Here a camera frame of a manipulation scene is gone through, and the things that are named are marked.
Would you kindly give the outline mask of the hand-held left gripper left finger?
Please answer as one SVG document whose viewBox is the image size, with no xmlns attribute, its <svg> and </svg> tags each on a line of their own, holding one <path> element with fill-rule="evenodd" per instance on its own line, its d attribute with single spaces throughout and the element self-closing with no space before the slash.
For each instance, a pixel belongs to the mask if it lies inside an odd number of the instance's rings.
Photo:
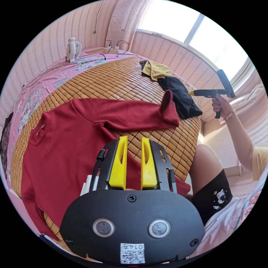
<svg viewBox="0 0 268 268">
<path fill-rule="evenodd" d="M 126 189 L 127 146 L 128 137 L 119 137 L 109 178 L 111 188 Z"/>
</svg>

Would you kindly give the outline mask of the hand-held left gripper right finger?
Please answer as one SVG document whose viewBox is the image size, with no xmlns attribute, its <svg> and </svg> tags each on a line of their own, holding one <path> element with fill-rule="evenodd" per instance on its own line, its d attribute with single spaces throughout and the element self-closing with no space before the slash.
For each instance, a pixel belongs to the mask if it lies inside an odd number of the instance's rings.
<svg viewBox="0 0 268 268">
<path fill-rule="evenodd" d="M 157 175 L 149 138 L 141 139 L 141 190 L 157 187 Z"/>
</svg>

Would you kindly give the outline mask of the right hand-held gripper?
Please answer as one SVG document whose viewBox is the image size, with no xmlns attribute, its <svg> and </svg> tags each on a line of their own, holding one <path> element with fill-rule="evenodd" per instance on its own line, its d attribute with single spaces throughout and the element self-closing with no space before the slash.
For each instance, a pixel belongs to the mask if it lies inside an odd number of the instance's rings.
<svg viewBox="0 0 268 268">
<path fill-rule="evenodd" d="M 191 96 L 202 96 L 205 98 L 215 99 L 216 95 L 228 95 L 228 90 L 226 89 L 211 89 L 211 90 L 192 90 L 188 92 Z"/>
</svg>

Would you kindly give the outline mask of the person's right hand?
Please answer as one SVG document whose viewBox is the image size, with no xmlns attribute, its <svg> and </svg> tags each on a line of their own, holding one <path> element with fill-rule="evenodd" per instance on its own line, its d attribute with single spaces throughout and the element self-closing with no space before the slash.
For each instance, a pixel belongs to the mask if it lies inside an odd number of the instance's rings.
<svg viewBox="0 0 268 268">
<path fill-rule="evenodd" d="M 212 99 L 212 107 L 214 112 L 221 112 L 221 117 L 225 120 L 229 119 L 234 113 L 230 103 L 218 93 Z"/>
</svg>

